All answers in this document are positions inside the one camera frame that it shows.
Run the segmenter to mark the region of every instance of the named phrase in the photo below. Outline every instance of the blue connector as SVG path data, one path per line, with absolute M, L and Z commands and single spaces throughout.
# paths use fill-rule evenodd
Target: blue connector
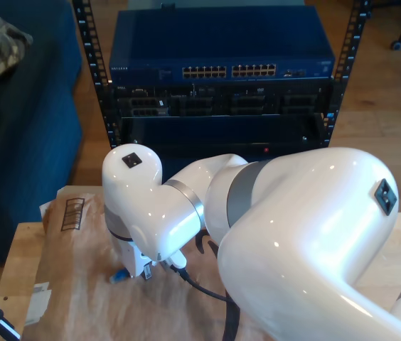
M 123 268 L 122 270 L 118 271 L 115 275 L 110 276 L 109 281 L 111 284 L 116 284 L 128 277 L 130 277 L 128 270 L 126 270 L 126 268 Z

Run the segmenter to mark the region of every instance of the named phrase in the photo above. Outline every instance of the rack post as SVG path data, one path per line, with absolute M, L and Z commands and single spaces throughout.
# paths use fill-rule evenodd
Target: rack post
M 82 45 L 87 57 L 88 67 L 92 76 L 95 91 L 100 103 L 102 119 L 104 120 L 110 147 L 120 145 L 118 110 L 115 105 L 112 87 L 107 77 L 100 41 L 90 0 L 73 0 L 73 8 L 79 27 Z
M 326 122 L 326 138 L 322 143 L 323 147 L 328 147 L 330 144 L 333 128 L 335 127 L 355 57 L 357 56 L 358 45 L 362 38 L 369 8 L 370 0 L 353 0 L 351 16 L 349 17 L 340 57 L 336 71 L 332 76 L 333 85 L 330 104 L 324 117 L 324 121 Z

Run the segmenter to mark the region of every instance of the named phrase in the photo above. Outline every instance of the black cable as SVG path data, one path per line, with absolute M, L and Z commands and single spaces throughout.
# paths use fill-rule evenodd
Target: black cable
M 192 287 L 198 289 L 199 291 L 202 291 L 204 294 L 209 295 L 213 298 L 216 298 L 217 300 L 220 300 L 220 301 L 224 301 L 224 302 L 228 302 L 228 303 L 235 303 L 231 298 L 227 298 L 227 297 L 218 295 L 217 293 L 214 293 L 214 292 L 207 290 L 204 287 L 198 285 L 195 281 L 193 281 L 191 279 L 191 277 L 188 275 L 188 272 L 186 271 L 185 268 L 177 269 L 175 266 L 171 266 L 171 268 L 175 272 L 178 272 L 178 274 L 180 275 L 181 278 L 183 278 L 183 280 L 187 281 L 188 283 L 190 283 L 192 285 Z

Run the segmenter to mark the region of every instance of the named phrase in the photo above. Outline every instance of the black square label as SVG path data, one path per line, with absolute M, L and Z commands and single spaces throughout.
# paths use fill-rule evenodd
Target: black square label
M 142 163 L 142 160 L 137 156 L 136 153 L 131 153 L 122 158 L 123 162 L 126 163 L 126 165 L 130 168 L 133 168 L 140 163 Z

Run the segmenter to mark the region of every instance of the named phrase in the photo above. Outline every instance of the white object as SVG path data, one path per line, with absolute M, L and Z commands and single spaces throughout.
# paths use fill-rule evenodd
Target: white object
M 142 163 L 129 168 L 131 153 Z M 205 223 L 228 293 L 279 341 L 401 340 L 401 319 L 352 287 L 395 224 L 398 201 L 387 216 L 375 198 L 383 179 L 398 197 L 388 168 L 349 148 L 268 163 L 216 156 L 165 185 L 143 146 L 120 146 L 103 165 L 106 206 L 124 223 L 111 233 L 183 266 L 179 249 Z
M 129 167 L 123 158 L 133 153 L 141 163 Z M 246 161 L 234 155 L 196 161 L 171 178 L 173 185 L 162 185 L 161 161 L 151 149 L 127 144 L 110 151 L 102 165 L 105 219 L 130 274 L 138 276 L 146 263 L 171 256 L 176 264 L 185 264 L 177 252 L 204 224 L 195 200 L 202 205 L 211 180 L 224 166 L 242 163 Z
M 39 322 L 46 312 L 50 295 L 52 295 L 52 290 L 48 290 L 48 287 L 49 282 L 34 285 L 25 319 L 25 326 Z

